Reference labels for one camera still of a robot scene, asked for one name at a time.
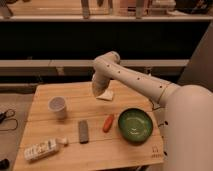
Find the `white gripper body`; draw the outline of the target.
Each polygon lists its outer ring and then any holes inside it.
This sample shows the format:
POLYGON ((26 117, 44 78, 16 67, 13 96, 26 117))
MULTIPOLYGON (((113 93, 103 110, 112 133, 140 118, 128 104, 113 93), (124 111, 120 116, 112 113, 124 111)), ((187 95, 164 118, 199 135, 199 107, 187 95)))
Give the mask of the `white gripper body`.
POLYGON ((108 88, 110 80, 94 74, 92 77, 92 92, 95 97, 102 95, 108 88))

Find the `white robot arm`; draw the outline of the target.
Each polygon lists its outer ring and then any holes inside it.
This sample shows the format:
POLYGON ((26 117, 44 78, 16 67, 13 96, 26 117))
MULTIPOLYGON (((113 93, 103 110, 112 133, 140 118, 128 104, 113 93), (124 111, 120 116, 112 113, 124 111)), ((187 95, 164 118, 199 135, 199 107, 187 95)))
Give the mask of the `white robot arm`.
POLYGON ((115 79, 165 109, 164 171, 213 171, 213 92, 125 68, 115 51, 96 57, 93 68, 95 96, 115 79))

